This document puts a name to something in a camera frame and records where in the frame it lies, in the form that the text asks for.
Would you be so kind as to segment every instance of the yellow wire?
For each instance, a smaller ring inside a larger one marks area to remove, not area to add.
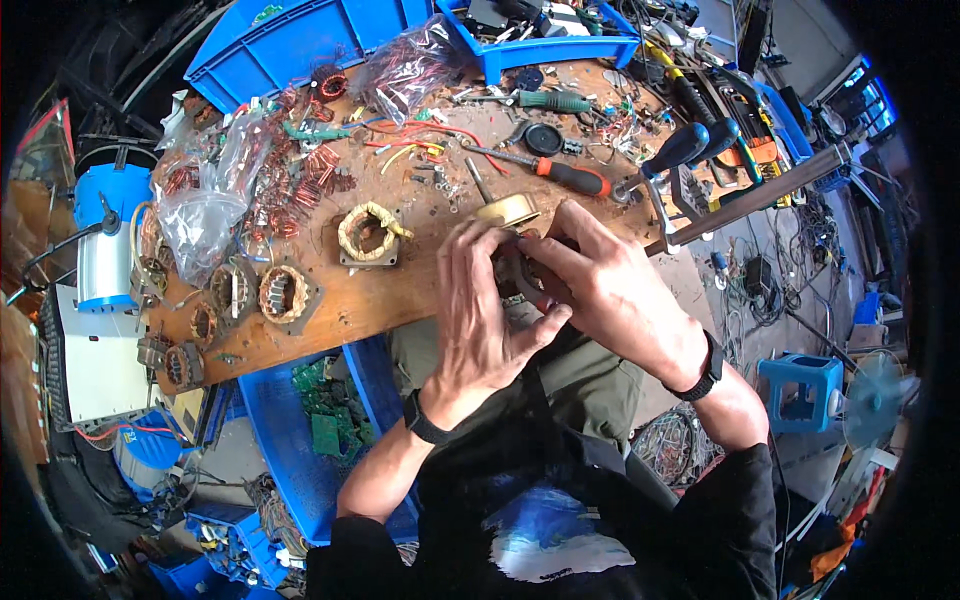
[[[417,147],[417,144],[410,144],[409,146],[407,146],[407,147],[404,148],[403,150],[397,151],[396,154],[394,154],[393,156],[390,157],[390,160],[387,161],[387,164],[383,165],[383,168],[380,169],[380,175],[386,174],[386,173],[387,173],[387,168],[388,168],[391,164],[393,164],[393,162],[394,162],[400,155],[405,154],[405,153],[408,153],[408,152],[412,151],[412,150],[413,150],[414,148],[416,148],[416,147]]]

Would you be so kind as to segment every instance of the metal rod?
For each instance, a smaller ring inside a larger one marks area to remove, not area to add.
[[[796,189],[829,174],[851,160],[850,147],[845,142],[828,146],[783,175],[757,185],[743,196],[697,219],[671,236],[671,245],[682,246],[697,239],[704,233],[716,231],[752,212],[767,207],[777,198],[786,196]],[[657,240],[647,246],[647,256],[666,251],[667,240]]]
[[[470,171],[470,176],[473,177],[473,182],[477,184],[477,189],[480,190],[480,197],[483,198],[483,204],[492,203],[493,196],[490,190],[487,189],[487,185],[480,178],[480,172],[477,171],[477,165],[473,164],[473,159],[467,156],[464,158],[464,162],[467,164],[467,170]]]
[[[820,338],[820,341],[826,344],[830,348],[830,351],[833,353],[833,355],[839,358],[840,362],[842,362],[844,367],[849,369],[850,372],[856,372],[856,369],[857,369],[856,363],[853,361],[852,358],[850,358],[850,355],[847,354],[842,349],[840,349],[840,347],[834,344],[830,340],[830,338],[828,338],[826,335],[824,335],[820,331],[817,331],[817,328],[814,327],[812,324],[810,324],[810,322],[807,319],[804,319],[803,317],[795,313],[793,309],[790,309],[790,308],[783,309],[783,312],[785,312],[787,315],[792,317],[797,323],[803,325],[810,333]]]

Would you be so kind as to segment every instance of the screwdriver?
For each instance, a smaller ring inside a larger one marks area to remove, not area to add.
[[[545,108],[568,114],[590,111],[590,100],[574,92],[556,90],[523,91],[519,89],[509,96],[466,96],[461,98],[460,102],[483,102],[487,100],[499,102],[513,100],[516,102],[516,106],[520,108]]]
[[[524,158],[523,156],[512,155],[507,152],[481,148],[474,146],[466,140],[464,141],[464,148],[482,155],[495,156],[497,158],[503,158],[504,160],[525,164],[533,169],[537,175],[555,181],[581,194],[587,194],[588,196],[606,196],[611,190],[610,182],[596,171],[590,169],[571,167],[559,162],[553,162],[549,158]]]

